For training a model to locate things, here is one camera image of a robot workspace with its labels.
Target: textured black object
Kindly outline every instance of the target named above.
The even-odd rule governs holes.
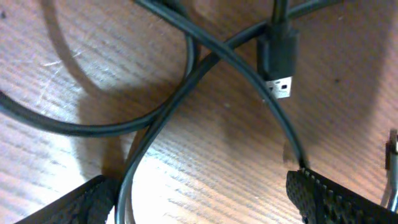
[[[286,191],[304,223],[398,223],[397,214],[310,169],[289,171]]]
[[[16,224],[106,223],[116,187],[115,180],[99,175]]]

